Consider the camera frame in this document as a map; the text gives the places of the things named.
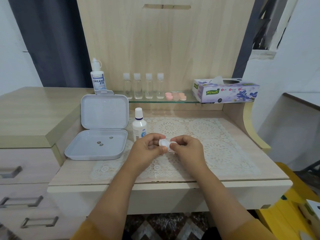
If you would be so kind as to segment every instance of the bottle label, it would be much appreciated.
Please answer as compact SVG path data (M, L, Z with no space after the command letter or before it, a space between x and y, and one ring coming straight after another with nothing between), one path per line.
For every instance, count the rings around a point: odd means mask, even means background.
M147 134L146 129L138 130L138 129L133 129L133 134L134 134L134 141L136 141L139 138L144 137Z
M106 89L106 84L104 83L103 74L91 75L91 77L92 77L92 83L93 83L93 86L94 86L94 90Z

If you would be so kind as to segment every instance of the clear glass vial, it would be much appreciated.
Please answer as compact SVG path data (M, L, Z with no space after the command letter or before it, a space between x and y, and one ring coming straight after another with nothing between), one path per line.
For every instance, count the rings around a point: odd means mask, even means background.
M127 96L128 99L132 98L130 73L123 73L123 94Z
M133 93L135 99L142 99L142 81L140 77L140 73L133 74Z
M157 79L157 98L163 99L165 97L165 82L163 73L158 73Z
M145 97L146 97L146 99L152 99L153 98L152 73L146 73Z

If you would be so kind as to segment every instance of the yellow sleeve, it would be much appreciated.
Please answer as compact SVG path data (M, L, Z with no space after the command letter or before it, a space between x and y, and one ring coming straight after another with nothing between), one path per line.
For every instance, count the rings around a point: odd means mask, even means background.
M82 222L79 229L75 232L72 238L70 240L109 240L106 237L103 237L98 229L95 227L95 225L89 221L85 220Z
M258 219L253 219L234 230L226 240L277 240L277 238Z

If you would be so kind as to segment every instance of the person's left hand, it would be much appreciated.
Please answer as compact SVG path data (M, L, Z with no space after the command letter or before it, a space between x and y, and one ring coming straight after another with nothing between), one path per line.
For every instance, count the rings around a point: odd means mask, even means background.
M138 177L151 164L153 159L168 152L166 146L159 146L159 140L165 138L165 135L151 133L137 139L123 167L133 172L135 177Z

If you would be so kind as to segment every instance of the floral lace pattern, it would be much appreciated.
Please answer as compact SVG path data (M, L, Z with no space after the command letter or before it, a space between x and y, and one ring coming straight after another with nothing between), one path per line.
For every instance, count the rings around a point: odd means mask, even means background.
M124 153L115 160L97 161L93 167L93 180L112 179L126 161L133 145L132 122L126 127L128 139ZM190 135L203 144L205 160L217 176L258 174L260 170L237 142L220 124L218 119L146 118L149 133L161 133L167 138ZM137 178L136 182L192 181L179 162L176 154L166 153L154 159L151 165Z

